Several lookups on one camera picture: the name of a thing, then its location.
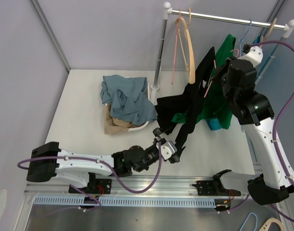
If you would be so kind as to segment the grey blue t shirt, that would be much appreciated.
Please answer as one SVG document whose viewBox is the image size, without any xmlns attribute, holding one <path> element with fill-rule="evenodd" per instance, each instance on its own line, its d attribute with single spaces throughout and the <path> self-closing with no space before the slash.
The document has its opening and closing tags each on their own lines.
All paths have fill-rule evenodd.
<svg viewBox="0 0 294 231">
<path fill-rule="evenodd" d="M 146 77 L 103 76 L 100 97 L 110 104 L 110 116 L 133 125 L 157 120 L 154 104 L 148 99 Z"/>
</svg>

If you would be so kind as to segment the beige t shirt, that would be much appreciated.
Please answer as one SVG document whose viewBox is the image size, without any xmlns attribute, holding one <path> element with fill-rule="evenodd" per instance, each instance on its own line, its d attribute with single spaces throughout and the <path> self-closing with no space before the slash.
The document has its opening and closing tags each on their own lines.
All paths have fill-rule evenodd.
<svg viewBox="0 0 294 231">
<path fill-rule="evenodd" d="M 111 104 L 107 104 L 104 107 L 104 133 L 106 135 L 114 135 L 117 133 L 127 132 L 131 128 L 137 128 L 138 126 L 131 122 L 125 122 L 118 118 L 113 118 L 110 115 Z"/>
</svg>

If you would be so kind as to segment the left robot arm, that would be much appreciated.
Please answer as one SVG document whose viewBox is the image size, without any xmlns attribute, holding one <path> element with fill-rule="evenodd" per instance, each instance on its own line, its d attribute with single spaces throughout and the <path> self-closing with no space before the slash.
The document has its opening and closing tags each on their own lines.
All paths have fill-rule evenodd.
<svg viewBox="0 0 294 231">
<path fill-rule="evenodd" d="M 148 171 L 156 162 L 180 162 L 185 139 L 177 137 L 172 142 L 161 137 L 162 133 L 160 128 L 154 129 L 153 144 L 146 149 L 135 145 L 127 150 L 98 156 L 70 152 L 59 148 L 58 142 L 51 141 L 32 151 L 27 181 L 40 183 L 54 178 L 68 183 L 72 189 L 96 193 L 98 188 L 102 193 L 104 190 L 96 184 L 96 175 L 114 176 L 120 180 L 130 177 L 133 172 Z"/>
</svg>

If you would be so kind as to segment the light blue wire hanger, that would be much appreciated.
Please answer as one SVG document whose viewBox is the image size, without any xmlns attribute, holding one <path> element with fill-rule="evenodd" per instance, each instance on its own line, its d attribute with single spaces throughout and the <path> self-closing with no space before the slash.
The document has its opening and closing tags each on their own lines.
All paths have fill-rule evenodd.
<svg viewBox="0 0 294 231">
<path fill-rule="evenodd" d="M 248 25 L 248 27 L 247 27 L 247 30 L 246 30 L 245 33 L 243 34 L 243 36 L 242 36 L 241 38 L 238 38 L 238 42 L 239 42 L 240 44 L 243 43 L 243 41 L 244 41 L 245 37 L 247 36 L 247 34 L 249 33 L 251 27 L 252 27 L 252 19 L 250 19 L 250 23 L 249 23 L 249 25 Z"/>
</svg>

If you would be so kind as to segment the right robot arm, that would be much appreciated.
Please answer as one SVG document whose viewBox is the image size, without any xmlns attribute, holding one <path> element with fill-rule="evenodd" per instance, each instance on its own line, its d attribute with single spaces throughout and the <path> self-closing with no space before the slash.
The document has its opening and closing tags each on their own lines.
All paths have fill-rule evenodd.
<svg viewBox="0 0 294 231">
<path fill-rule="evenodd" d="M 269 205 L 294 193 L 294 171 L 285 156 L 278 156 L 283 147 L 273 131 L 274 112 L 268 98 L 254 90 L 256 74 L 250 61 L 228 58 L 216 68 L 213 79 L 220 84 L 230 111 L 252 141 L 262 173 L 256 176 L 222 170 L 213 175 L 212 189 L 218 195 L 228 190 L 248 193 L 259 205 Z"/>
</svg>

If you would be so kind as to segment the green t shirt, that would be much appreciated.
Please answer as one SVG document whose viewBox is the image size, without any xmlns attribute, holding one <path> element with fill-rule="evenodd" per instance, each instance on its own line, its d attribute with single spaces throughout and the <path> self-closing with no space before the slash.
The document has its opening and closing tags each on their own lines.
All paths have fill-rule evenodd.
<svg viewBox="0 0 294 231">
<path fill-rule="evenodd" d="M 208 83 L 215 75 L 214 66 L 221 67 L 233 56 L 235 42 L 236 38 L 229 34 L 217 52 L 211 47 L 195 70 L 195 83 L 188 83 L 182 94 L 157 99 L 155 109 L 162 131 L 170 134 L 182 123 L 186 124 L 183 131 L 191 133 L 201 120 L 206 120 L 211 130 L 229 129 L 232 113 L 222 87 L 215 80 L 211 86 Z"/>
</svg>

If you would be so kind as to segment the pink wire hanger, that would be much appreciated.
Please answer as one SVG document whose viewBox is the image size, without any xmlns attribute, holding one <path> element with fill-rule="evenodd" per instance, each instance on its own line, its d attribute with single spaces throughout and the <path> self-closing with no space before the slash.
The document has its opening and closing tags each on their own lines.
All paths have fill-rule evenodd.
<svg viewBox="0 0 294 231">
<path fill-rule="evenodd" d="M 235 51 L 237 52 L 237 56 L 239 56 L 239 55 L 240 55 L 240 50 L 239 50 L 238 48 L 233 49 L 233 50 L 231 50 L 230 52 L 235 52 Z M 214 69 L 216 69 L 216 60 L 214 60 Z M 205 92 L 204 98 L 206 98 L 206 96 L 207 96 L 207 94 L 208 94 L 208 91 L 209 91 L 209 89 L 210 89 L 212 83 L 213 83 L 213 77 L 212 77 L 212 78 L 210 79 L 210 81 L 209 81 L 209 85 L 208 85 L 208 88 L 207 88 L 207 90 L 206 90 L 206 92 Z"/>
<path fill-rule="evenodd" d="M 174 84 L 174 74 L 175 74 L 176 56 L 177 56 L 177 48 L 178 48 L 180 17 L 181 17 L 181 13 L 179 13 L 178 18 L 175 22 L 176 23 L 176 34 L 175 34 L 175 44 L 174 44 L 174 59 L 173 59 L 171 85 Z"/>
</svg>

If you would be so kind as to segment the black t shirt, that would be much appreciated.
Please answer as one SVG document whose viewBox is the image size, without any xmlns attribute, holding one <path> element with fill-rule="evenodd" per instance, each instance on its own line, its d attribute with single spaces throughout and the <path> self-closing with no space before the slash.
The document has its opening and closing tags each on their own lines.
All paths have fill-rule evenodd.
<svg viewBox="0 0 294 231">
<path fill-rule="evenodd" d="M 161 131 L 167 135 L 172 133 L 176 123 L 173 117 L 186 114 L 185 123 L 181 126 L 175 139 L 175 146 L 179 151 L 185 149 L 184 144 L 188 134 L 194 131 L 198 115 L 202 113 L 204 94 L 214 68 L 215 50 L 211 47 L 195 71 L 195 83 L 187 84 L 181 95 L 162 97 L 157 99 L 155 106 L 158 114 L 158 124 Z"/>
</svg>

